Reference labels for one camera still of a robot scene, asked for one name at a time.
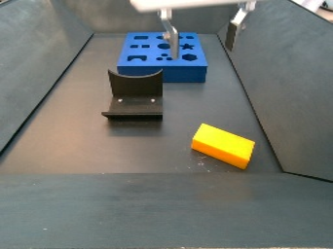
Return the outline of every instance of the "blue shape sorter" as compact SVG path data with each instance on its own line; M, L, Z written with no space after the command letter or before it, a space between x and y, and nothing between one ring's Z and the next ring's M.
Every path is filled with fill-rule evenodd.
M196 33L179 33L179 58L171 59L163 33L127 33L119 55L121 75L144 76L163 69L164 82L203 83L207 61Z

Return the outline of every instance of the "yellow block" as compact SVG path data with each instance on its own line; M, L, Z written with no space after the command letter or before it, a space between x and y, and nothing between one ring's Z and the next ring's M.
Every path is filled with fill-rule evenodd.
M202 124L194 137L191 148L231 165L246 169L255 142L227 131Z

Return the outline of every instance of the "star-shaped hole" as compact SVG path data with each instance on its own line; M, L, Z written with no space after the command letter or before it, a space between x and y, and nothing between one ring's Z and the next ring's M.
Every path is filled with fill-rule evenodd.
M192 50L194 45L190 45L186 43L184 45L180 45L180 47L182 47L182 50Z

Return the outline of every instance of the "dark gray surface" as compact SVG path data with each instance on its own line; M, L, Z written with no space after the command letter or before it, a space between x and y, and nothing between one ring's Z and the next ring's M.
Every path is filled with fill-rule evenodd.
M333 185L283 173L2 175L0 198L2 248L333 247Z
M124 35L97 35L0 159L0 173L154 173L242 170L191 150L200 123L257 142L244 172L281 172L215 35L202 35L204 84L164 84L162 122L108 122L108 69Z
M246 26L228 55L283 170L331 181L333 25L283 0Z
M0 6L0 151L85 44L91 31L61 1Z
M163 31L158 13L137 13L128 0L65 0L72 12L96 33ZM234 6L214 6L172 11L171 24L178 31L215 34L228 22Z

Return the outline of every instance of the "black holder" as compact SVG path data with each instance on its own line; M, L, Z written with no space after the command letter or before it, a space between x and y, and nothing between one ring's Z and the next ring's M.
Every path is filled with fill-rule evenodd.
M163 70L147 76L123 76L108 70L112 90L108 119L163 118Z

